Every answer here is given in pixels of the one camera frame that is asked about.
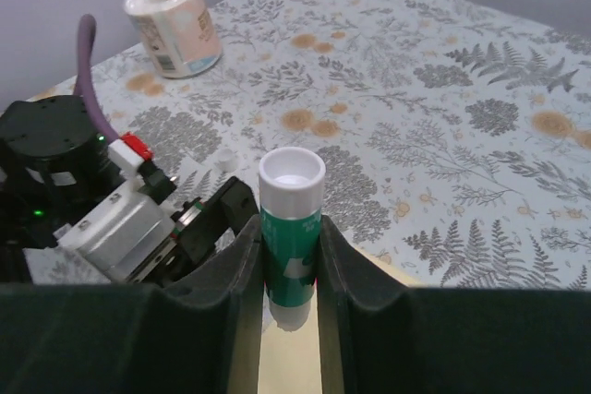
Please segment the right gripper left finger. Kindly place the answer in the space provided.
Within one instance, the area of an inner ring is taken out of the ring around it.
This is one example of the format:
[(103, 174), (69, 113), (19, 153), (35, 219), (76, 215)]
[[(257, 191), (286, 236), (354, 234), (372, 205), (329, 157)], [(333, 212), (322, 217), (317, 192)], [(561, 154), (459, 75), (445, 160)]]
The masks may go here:
[(262, 323), (260, 219), (168, 288), (1, 288), (5, 393), (254, 393)]

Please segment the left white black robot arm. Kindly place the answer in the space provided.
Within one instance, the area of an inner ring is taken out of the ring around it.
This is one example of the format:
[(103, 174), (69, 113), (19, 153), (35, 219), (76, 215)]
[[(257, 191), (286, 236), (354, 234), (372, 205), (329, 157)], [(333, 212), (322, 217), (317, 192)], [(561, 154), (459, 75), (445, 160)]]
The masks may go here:
[(258, 211), (236, 177), (168, 213), (175, 189), (136, 136), (108, 141), (80, 97), (12, 103), (1, 117), (2, 281), (30, 281), (27, 250), (60, 248), (110, 281), (165, 286)]

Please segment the beige paper envelope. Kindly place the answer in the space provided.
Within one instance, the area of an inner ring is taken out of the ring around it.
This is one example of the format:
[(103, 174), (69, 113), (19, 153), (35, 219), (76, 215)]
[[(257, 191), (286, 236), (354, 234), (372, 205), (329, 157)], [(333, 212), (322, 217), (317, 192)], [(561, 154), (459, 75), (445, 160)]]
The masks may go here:
[(295, 331), (278, 328), (268, 306), (263, 307), (258, 392), (321, 394), (320, 340), (317, 298), (308, 319)]

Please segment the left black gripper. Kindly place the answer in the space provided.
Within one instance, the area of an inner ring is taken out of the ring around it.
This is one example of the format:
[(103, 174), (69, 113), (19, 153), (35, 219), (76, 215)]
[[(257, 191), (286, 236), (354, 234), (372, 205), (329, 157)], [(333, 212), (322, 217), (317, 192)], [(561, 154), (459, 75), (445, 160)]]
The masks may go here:
[(214, 255), (227, 232), (239, 234), (259, 213), (250, 186), (230, 177), (208, 200), (196, 197), (172, 216), (174, 229), (131, 273), (128, 281), (172, 284)]

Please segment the green white glue stick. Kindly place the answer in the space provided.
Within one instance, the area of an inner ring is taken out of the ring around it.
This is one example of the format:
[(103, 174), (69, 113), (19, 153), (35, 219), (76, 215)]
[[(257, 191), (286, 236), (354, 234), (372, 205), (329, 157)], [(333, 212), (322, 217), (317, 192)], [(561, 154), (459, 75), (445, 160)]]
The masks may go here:
[(259, 162), (269, 309), (278, 327), (289, 332), (308, 320), (315, 292), (325, 173), (318, 154), (298, 147), (275, 149)]

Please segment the white glue stick cap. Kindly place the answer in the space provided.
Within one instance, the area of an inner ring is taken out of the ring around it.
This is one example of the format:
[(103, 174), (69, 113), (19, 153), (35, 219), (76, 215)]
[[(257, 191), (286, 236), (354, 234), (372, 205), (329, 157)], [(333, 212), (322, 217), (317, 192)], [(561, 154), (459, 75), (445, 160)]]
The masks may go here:
[(215, 164), (222, 172), (231, 173), (238, 166), (238, 157), (231, 149), (220, 149)]

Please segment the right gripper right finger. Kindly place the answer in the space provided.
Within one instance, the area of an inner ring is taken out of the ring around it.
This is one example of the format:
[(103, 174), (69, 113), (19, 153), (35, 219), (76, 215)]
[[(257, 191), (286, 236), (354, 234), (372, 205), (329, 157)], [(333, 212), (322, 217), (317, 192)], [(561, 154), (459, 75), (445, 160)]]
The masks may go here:
[(408, 287), (328, 217), (318, 245), (326, 393), (586, 393), (590, 295)]

